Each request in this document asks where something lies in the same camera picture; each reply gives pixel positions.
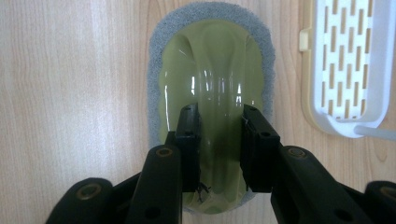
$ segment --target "bolt hole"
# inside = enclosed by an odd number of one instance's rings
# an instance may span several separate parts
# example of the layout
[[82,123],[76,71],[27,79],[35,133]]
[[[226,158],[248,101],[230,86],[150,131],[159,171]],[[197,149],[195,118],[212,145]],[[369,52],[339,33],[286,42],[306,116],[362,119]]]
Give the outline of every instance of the bolt hole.
[[173,153],[172,149],[167,148],[167,147],[160,148],[156,151],[156,154],[159,157],[167,157],[167,156],[172,155],[172,153]]
[[304,158],[305,157],[305,152],[303,152],[301,149],[299,148],[295,148],[292,147],[288,150],[289,154],[293,157],[297,157],[297,158]]
[[77,198],[80,200],[89,200],[100,193],[102,187],[99,184],[91,183],[83,186],[77,191]]
[[268,133],[268,132],[262,132],[261,135],[264,136],[264,137],[268,137],[268,136],[270,136],[271,134]]
[[161,215],[161,209],[158,207],[150,207],[146,209],[145,216],[147,219],[154,219]]
[[336,215],[339,219],[341,219],[341,220],[343,220],[343,221],[346,221],[346,222],[351,222],[351,221],[353,221],[353,216],[350,215],[350,214],[349,214],[347,211],[345,211],[345,210],[337,209],[337,210],[334,211],[334,213],[335,213],[335,215]]

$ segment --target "gray sponge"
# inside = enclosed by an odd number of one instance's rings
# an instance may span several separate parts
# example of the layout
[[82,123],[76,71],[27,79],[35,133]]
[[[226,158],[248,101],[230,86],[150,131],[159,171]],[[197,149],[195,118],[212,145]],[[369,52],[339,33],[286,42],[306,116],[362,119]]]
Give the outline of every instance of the gray sponge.
[[[244,27],[258,43],[262,52],[262,71],[264,73],[264,89],[262,90],[262,113],[271,122],[274,95],[274,61],[275,50],[271,42],[271,34],[260,19],[253,13],[238,5],[221,2],[191,3],[166,15],[155,28],[149,43],[148,62],[148,131],[149,147],[160,144],[160,116],[158,103],[160,90],[158,77],[163,62],[162,55],[172,36],[195,21],[219,19],[231,21]],[[247,193],[242,203],[250,200],[254,194]]]

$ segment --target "screw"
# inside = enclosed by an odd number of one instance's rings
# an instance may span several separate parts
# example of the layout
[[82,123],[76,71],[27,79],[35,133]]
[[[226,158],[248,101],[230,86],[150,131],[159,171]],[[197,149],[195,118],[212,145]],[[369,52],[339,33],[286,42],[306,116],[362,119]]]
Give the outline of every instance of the screw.
[[91,183],[82,186],[76,193],[76,196],[80,200],[89,200],[94,198],[102,191],[102,186],[97,183]]
[[293,157],[298,157],[298,158],[305,157],[305,152],[303,152],[303,151],[302,151],[301,149],[299,149],[299,148],[295,148],[295,147],[290,148],[290,149],[288,150],[288,152],[289,152],[289,154],[290,154],[291,156],[293,156]]

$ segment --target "wooden surface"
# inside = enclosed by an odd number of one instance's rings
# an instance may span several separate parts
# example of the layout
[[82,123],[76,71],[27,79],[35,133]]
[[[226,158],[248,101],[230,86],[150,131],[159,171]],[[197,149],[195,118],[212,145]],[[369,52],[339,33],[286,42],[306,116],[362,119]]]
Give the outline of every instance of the wooden surface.
[[[0,223],[43,223],[79,180],[100,176],[115,185],[141,170],[148,150],[149,37],[164,15],[188,2],[0,2]],[[352,188],[395,182],[396,143],[328,135],[305,120],[301,2],[227,2],[249,8],[272,31],[274,121],[283,144],[311,150]],[[395,79],[381,125],[393,130]],[[183,220],[276,223],[269,199],[259,195],[230,213],[184,214]]]

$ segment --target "white drain rack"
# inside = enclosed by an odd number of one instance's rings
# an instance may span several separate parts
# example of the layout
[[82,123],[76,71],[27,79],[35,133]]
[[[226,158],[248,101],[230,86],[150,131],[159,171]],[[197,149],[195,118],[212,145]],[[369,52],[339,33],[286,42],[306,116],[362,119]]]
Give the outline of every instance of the white drain rack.
[[306,0],[303,110],[327,133],[371,135],[388,110],[396,26],[393,0]]

